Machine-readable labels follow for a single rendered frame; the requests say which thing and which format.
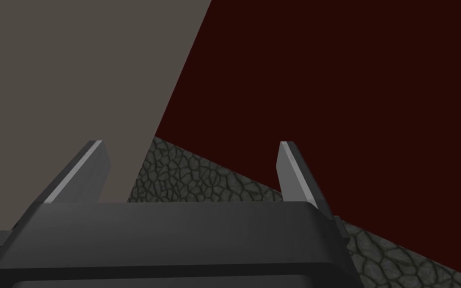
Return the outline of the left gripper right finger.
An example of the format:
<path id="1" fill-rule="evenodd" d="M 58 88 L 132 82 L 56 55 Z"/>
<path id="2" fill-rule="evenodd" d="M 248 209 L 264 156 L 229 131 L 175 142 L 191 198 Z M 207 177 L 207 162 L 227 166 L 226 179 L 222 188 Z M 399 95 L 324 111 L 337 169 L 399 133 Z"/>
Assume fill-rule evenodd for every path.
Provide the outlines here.
<path id="1" fill-rule="evenodd" d="M 276 173 L 283 201 L 308 202 L 325 217 L 333 219 L 332 210 L 324 194 L 293 141 L 279 143 Z"/>

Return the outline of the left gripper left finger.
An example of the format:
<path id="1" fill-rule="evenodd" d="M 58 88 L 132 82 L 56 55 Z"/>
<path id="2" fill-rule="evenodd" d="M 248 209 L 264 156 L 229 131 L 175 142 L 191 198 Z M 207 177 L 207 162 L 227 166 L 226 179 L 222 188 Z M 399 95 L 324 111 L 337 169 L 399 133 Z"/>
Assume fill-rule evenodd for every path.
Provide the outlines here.
<path id="1" fill-rule="evenodd" d="M 96 203 L 111 169 L 102 140 L 90 140 L 35 199 L 36 203 Z"/>

